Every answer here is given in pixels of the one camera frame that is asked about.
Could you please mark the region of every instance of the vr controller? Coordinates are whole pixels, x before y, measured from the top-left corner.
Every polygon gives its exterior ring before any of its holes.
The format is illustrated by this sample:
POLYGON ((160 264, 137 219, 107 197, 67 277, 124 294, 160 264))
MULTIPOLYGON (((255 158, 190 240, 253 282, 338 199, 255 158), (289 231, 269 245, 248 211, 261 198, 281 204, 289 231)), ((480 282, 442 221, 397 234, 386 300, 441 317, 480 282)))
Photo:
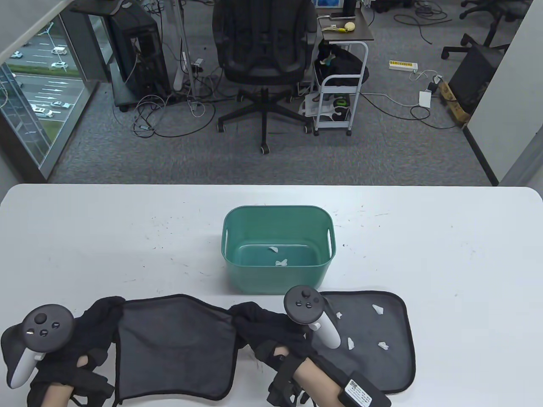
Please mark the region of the vr controller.
POLYGON ((283 299, 287 315, 296 323, 308 325, 319 339, 331 349, 341 345, 341 338, 332 322, 335 314, 326 299, 308 285, 292 287, 283 299))
POLYGON ((48 304, 6 329, 0 345, 8 367, 8 386, 16 389, 25 384, 46 353, 57 351, 69 342, 73 328, 73 315, 67 308, 48 304))

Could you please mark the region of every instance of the white cart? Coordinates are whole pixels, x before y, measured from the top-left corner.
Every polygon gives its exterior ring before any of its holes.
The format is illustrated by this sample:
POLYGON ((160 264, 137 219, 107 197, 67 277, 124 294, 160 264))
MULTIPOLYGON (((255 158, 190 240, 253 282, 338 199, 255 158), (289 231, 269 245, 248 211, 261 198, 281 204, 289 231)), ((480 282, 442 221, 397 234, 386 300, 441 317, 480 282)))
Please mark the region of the white cart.
POLYGON ((351 52, 353 45, 360 45, 364 50, 364 58, 362 59, 362 70, 360 74, 354 75, 330 75, 323 79, 323 82, 320 84, 317 79, 317 73, 315 71, 315 66, 313 66, 313 88, 317 88, 319 92, 319 106, 316 116, 313 117, 313 134, 315 136, 319 135, 319 129, 330 129, 330 128, 345 128, 347 129, 347 135, 351 135, 352 122, 355 118, 356 105, 358 103, 358 97, 360 95, 360 89, 362 87, 362 78, 364 77, 364 71, 366 68, 366 61, 368 60, 368 45, 364 41, 330 41, 330 44, 339 45, 342 48, 345 48, 347 51, 351 52), (330 86, 327 83, 331 79, 358 79, 358 85, 356 86, 330 86), (347 112, 345 120, 343 121, 333 121, 330 120, 329 115, 323 114, 323 99, 326 94, 348 94, 349 96, 355 95, 354 102, 351 103, 350 111, 347 112), (327 117, 329 120, 321 120, 322 117, 327 117))

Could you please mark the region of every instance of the hand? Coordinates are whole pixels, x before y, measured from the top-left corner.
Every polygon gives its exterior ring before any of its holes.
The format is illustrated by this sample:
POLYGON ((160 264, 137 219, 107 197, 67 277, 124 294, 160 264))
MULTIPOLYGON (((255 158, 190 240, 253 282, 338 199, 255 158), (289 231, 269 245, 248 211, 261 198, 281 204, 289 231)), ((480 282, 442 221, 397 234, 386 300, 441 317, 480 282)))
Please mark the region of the hand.
POLYGON ((75 320, 70 341, 61 349, 46 354, 38 362, 38 373, 30 383, 27 397, 29 407, 40 406, 49 386, 53 383, 74 388, 76 395, 106 400, 113 387, 105 377, 91 373, 108 357, 113 334, 122 317, 122 297, 107 297, 96 301, 83 315, 75 320), (87 363, 78 367, 87 356, 87 363))
POLYGON ((254 302, 234 305, 229 312, 238 333, 238 348, 249 344, 258 358, 257 350, 265 347, 267 351, 260 360, 275 370, 281 365, 280 356, 288 352, 300 359, 315 353, 310 330, 286 314, 265 310, 254 302))

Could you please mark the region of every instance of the controller button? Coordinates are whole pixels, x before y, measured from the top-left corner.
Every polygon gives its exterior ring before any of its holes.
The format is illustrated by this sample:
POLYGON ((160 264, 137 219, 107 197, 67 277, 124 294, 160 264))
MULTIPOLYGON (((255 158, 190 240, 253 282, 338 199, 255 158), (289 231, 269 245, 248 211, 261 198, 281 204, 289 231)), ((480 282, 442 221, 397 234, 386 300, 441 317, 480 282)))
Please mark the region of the controller button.
POLYGON ((47 315, 44 313, 39 313, 34 317, 34 322, 37 324, 43 324, 45 321, 47 321, 47 315))

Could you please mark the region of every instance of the black office chair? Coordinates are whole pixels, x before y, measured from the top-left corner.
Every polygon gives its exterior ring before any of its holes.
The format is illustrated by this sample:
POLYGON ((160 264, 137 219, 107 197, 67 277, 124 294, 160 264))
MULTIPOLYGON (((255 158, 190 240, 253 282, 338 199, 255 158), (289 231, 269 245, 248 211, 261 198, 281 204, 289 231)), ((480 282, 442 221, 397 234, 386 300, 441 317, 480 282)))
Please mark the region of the black office chair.
POLYGON ((270 95, 268 85, 290 85, 301 81, 311 64, 317 39, 317 13, 311 0, 216 0, 213 9, 213 37, 219 65, 232 82, 261 85, 258 94, 240 90, 237 100, 247 98, 249 106, 219 117, 224 122, 254 112, 262 114, 262 154, 266 144, 268 113, 277 113, 305 123, 313 131, 313 119, 277 104, 292 100, 292 90, 270 95))
MULTIPOLYGON (((492 49, 503 49, 505 52, 507 51, 507 48, 509 48, 509 44, 499 45, 496 47, 490 46, 494 36, 496 35, 498 24, 504 17, 505 21, 507 22, 523 19, 524 16, 526 16, 531 3, 532 0, 465 0, 460 3, 462 7, 466 7, 468 4, 475 4, 476 6, 461 13, 460 19, 465 19, 468 14, 475 11, 488 11, 491 13, 494 17, 494 21, 492 21, 487 37, 481 45, 483 47, 492 49)), ((460 41, 461 47, 443 47, 443 51, 441 51, 441 59, 447 59, 451 52, 467 53, 470 49, 470 47, 467 47, 468 44, 473 45, 478 44, 478 42, 475 41, 470 35, 464 34, 460 41)))

